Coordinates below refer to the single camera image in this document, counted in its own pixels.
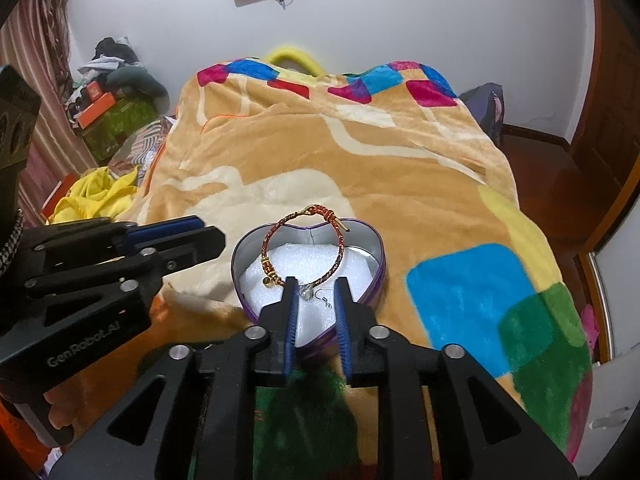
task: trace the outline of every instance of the orange box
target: orange box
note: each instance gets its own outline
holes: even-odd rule
[[[78,124],[84,130],[109,108],[116,104],[116,99],[112,93],[107,93],[100,97],[95,103],[89,105],[87,109],[78,117]]]
[[[68,191],[71,189],[71,186],[78,181],[79,177],[75,173],[69,173],[65,178],[63,178],[56,189],[54,189],[49,197],[44,201],[42,205],[41,213],[44,215],[44,218],[49,218],[53,215],[53,212],[58,205],[58,202],[66,196]]]
[[[89,98],[92,103],[95,103],[100,97],[104,95],[102,88],[98,85],[97,81],[91,81],[86,88],[87,93],[89,94]]]

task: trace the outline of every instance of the wooden floor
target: wooden floor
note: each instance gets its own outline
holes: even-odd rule
[[[549,240],[580,312],[588,295],[574,256],[610,204],[594,195],[587,179],[561,146],[506,135],[502,151],[516,179],[520,208]]]

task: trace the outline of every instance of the charm pendant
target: charm pendant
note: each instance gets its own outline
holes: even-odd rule
[[[314,288],[310,283],[307,283],[306,285],[303,285],[302,288],[300,288],[300,297],[303,300],[309,301],[313,296]]]

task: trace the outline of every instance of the bed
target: bed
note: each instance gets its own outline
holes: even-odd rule
[[[177,122],[120,219],[195,214],[226,233],[226,250],[169,276],[151,329],[50,392],[52,421],[82,433],[158,349],[248,326],[230,275],[235,245],[311,203],[382,236],[381,324],[416,344],[466,347],[575,457],[591,361],[572,298],[518,208],[504,155],[446,79],[411,61],[313,78],[239,59],[184,86]],[[376,392],[346,387],[338,360],[258,391],[255,478],[353,477],[376,455]]]

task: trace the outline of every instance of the curtain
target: curtain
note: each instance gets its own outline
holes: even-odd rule
[[[0,64],[12,65],[42,97],[18,189],[30,226],[42,223],[40,209],[60,180],[97,165],[62,106],[70,89],[68,54],[65,0],[20,0],[0,29]]]

